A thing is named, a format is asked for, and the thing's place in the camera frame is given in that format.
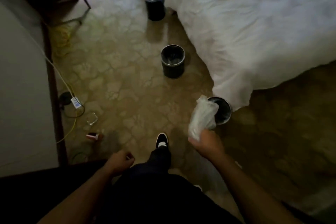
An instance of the white plastic bag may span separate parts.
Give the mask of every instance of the white plastic bag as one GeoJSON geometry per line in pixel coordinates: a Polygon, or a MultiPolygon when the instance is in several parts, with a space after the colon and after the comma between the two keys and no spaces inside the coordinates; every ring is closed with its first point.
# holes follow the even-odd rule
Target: white plastic bag
{"type": "Polygon", "coordinates": [[[197,99],[197,105],[191,114],[188,136],[200,141],[201,131],[205,128],[213,129],[216,127],[215,114],[219,106],[208,100],[204,95],[197,99]]]}

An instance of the person's left arm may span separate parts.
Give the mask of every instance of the person's left arm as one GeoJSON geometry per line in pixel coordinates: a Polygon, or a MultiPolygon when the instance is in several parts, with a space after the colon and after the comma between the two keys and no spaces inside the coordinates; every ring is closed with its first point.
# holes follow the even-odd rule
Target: person's left arm
{"type": "Polygon", "coordinates": [[[106,184],[133,163],[134,157],[128,151],[121,150],[112,154],[102,168],[52,209],[38,224],[86,223],[106,184]]]}

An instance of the person's left hand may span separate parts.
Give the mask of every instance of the person's left hand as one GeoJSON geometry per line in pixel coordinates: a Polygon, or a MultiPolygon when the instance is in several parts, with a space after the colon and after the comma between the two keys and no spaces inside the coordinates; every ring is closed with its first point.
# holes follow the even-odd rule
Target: person's left hand
{"type": "Polygon", "coordinates": [[[103,169],[109,175],[118,176],[125,170],[129,169],[133,165],[134,161],[135,159],[131,152],[120,150],[112,154],[103,166],[103,169]]]}

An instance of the hand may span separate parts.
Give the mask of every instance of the hand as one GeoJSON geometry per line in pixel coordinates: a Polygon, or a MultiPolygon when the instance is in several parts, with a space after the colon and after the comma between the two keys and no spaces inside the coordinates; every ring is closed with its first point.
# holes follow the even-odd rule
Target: hand
{"type": "Polygon", "coordinates": [[[112,154],[103,166],[103,169],[108,173],[108,175],[118,176],[125,170],[129,169],[133,165],[134,161],[135,159],[131,152],[120,150],[112,154]]]}
{"type": "Polygon", "coordinates": [[[198,153],[210,162],[225,156],[224,146],[219,136],[208,129],[201,132],[200,141],[193,138],[188,138],[188,141],[198,151],[198,153]]]}

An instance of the black cable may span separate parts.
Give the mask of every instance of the black cable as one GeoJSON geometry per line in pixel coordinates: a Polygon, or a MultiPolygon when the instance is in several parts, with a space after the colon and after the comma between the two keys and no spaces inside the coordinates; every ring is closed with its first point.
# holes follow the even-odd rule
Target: black cable
{"type": "Polygon", "coordinates": [[[80,116],[82,116],[82,115],[84,114],[84,112],[85,112],[85,106],[82,105],[81,103],[79,103],[79,104],[83,107],[83,112],[82,112],[80,115],[75,116],[75,117],[68,116],[68,115],[65,113],[65,110],[64,110],[64,115],[65,115],[65,117],[70,118],[70,119],[77,119],[77,118],[79,118],[80,116]]]}

